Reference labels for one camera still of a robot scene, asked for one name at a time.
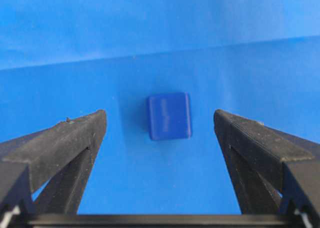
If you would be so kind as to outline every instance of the blue table surface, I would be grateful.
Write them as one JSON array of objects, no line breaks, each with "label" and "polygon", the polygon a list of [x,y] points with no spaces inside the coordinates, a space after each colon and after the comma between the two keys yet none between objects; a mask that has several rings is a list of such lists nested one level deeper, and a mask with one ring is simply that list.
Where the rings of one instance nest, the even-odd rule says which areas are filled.
[{"label": "blue table surface", "polygon": [[[239,213],[214,111],[320,142],[318,1],[1,0],[0,142],[105,109],[79,213]],[[167,92],[190,139],[149,138]]]}]

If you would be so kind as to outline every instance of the blue backdrop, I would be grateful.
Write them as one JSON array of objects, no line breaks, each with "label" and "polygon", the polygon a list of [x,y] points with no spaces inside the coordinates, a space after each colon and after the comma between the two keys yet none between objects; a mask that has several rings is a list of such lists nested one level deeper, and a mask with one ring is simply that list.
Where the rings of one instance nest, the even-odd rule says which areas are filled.
[{"label": "blue backdrop", "polygon": [[[319,0],[0,1],[0,141],[107,111],[80,213],[239,213],[217,108],[320,142]],[[177,91],[192,138],[151,141]]]}]

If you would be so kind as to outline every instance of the blue surface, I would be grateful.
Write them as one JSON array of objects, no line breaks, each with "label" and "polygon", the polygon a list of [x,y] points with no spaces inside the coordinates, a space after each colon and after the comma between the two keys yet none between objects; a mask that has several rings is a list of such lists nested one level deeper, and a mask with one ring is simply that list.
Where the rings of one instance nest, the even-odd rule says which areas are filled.
[{"label": "blue surface", "polygon": [[[239,213],[217,108],[320,142],[319,0],[1,0],[0,20],[0,141],[107,111],[80,213]],[[154,142],[145,100],[169,92],[193,134]]]},{"label": "blue surface", "polygon": [[319,0],[0,0],[0,69],[320,34]]},{"label": "blue surface", "polygon": [[152,140],[191,137],[191,111],[188,93],[149,96],[147,113],[149,135]]}]

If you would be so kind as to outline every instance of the blue block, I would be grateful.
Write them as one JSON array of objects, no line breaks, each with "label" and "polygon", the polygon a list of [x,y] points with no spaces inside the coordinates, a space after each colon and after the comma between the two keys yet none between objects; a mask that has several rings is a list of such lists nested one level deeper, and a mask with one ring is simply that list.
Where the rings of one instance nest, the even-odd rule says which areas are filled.
[{"label": "blue block", "polygon": [[192,135],[188,93],[169,93],[147,99],[149,134],[152,140],[183,139]]}]

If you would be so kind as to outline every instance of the blue cube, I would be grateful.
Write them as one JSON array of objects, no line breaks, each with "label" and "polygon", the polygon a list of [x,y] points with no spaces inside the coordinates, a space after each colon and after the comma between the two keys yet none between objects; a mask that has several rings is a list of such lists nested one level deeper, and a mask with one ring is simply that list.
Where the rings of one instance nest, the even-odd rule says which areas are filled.
[{"label": "blue cube", "polygon": [[192,135],[188,93],[169,93],[147,99],[149,134],[152,140],[183,139]]}]

